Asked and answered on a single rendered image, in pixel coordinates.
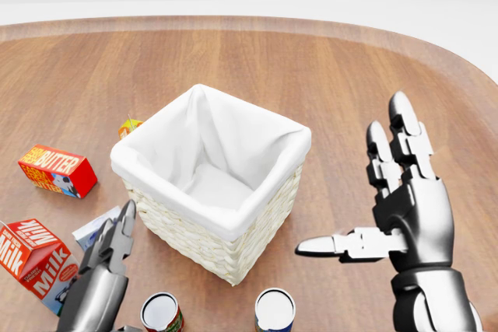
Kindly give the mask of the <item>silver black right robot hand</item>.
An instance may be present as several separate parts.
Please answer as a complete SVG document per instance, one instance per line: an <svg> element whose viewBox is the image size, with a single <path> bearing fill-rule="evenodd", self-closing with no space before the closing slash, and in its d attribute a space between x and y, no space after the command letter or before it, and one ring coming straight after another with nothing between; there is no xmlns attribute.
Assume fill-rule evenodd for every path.
<svg viewBox="0 0 498 332"><path fill-rule="evenodd" d="M433 148L408 97L396 92L389 102L388 140L378 121L366 130L366 168L377 189L374 227L346 235L306 239L296 254L338 257L343 263L389 257L398 272L417 267L449 267L453 260L454 221L446 187L433 171Z"/></svg>

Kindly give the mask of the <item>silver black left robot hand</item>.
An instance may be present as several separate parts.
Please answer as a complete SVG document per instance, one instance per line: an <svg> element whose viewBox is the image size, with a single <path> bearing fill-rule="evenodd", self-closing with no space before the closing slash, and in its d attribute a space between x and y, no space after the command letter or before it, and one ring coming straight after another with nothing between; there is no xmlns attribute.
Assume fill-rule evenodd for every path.
<svg viewBox="0 0 498 332"><path fill-rule="evenodd" d="M114 327L125 297L128 278L125 259L132 251L136 206L128 201L116 222L106 220L79 268L79 278L69 289L57 332L142 332L137 327Z"/></svg>

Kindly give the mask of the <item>white wicker basket with liner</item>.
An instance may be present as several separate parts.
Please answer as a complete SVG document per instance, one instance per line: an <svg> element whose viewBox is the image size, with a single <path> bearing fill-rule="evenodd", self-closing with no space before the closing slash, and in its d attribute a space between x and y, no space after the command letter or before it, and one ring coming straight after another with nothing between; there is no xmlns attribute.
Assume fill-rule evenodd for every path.
<svg viewBox="0 0 498 332"><path fill-rule="evenodd" d="M291 212L310 145L302 124L197 84L110 159L148 229L238 285Z"/></svg>

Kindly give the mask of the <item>red-labelled tin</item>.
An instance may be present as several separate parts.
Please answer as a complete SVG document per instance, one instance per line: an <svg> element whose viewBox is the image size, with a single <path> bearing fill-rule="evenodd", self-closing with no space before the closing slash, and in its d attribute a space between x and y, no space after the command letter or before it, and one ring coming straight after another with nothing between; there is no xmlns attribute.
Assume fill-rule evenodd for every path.
<svg viewBox="0 0 498 332"><path fill-rule="evenodd" d="M148 332L184 330L184 318L178 301L169 292L151 295L142 305L140 319Z"/></svg>

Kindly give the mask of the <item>white and blue flat box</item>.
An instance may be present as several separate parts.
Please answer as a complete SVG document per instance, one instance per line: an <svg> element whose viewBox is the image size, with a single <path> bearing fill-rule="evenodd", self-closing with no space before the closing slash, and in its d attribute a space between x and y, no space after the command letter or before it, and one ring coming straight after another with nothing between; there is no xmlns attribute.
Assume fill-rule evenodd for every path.
<svg viewBox="0 0 498 332"><path fill-rule="evenodd" d="M79 244L83 251L86 251L90 246L93 245L98 230L102 224L109 218L115 223L118 216L121 213L121 208L119 206L113 207L111 210L105 212L104 214L98 216L94 220L86 223L82 227L78 228L76 231L72 232L75 241Z"/></svg>

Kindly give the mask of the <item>red and white milk carton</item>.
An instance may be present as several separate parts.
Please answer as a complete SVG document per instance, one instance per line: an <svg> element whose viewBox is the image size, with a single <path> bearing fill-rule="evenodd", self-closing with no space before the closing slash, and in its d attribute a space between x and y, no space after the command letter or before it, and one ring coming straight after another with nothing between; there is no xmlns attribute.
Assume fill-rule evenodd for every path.
<svg viewBox="0 0 498 332"><path fill-rule="evenodd" d="M68 247L35 218L0 221L0 265L56 315L79 271Z"/></svg>

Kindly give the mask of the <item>red butter box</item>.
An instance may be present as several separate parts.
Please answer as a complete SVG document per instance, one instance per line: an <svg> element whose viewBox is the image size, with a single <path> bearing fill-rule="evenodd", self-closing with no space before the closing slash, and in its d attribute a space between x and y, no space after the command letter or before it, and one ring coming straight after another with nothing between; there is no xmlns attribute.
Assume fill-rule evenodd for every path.
<svg viewBox="0 0 498 332"><path fill-rule="evenodd" d="M71 197L84 198L97 182L85 156L36 144L19 161L36 187Z"/></svg>

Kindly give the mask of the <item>small orange juice carton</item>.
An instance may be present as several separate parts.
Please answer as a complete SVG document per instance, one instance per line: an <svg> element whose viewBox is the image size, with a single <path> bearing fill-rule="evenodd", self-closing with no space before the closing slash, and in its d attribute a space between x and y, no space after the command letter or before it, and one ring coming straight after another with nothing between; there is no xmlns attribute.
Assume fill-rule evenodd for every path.
<svg viewBox="0 0 498 332"><path fill-rule="evenodd" d="M128 116L128 119L120 126L120 128L118 130L118 134L119 134L120 139L123 139L127 135L132 133L141 124L142 124L142 121L131 119L131 117Z"/></svg>

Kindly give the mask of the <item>blue-labelled tin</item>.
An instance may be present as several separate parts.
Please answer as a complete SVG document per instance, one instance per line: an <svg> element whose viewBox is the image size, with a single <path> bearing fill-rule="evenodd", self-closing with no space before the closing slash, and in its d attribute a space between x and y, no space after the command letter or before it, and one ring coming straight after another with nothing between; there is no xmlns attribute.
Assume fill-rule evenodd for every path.
<svg viewBox="0 0 498 332"><path fill-rule="evenodd" d="M296 315L292 296L281 288L267 288L255 302L256 332L291 332Z"/></svg>

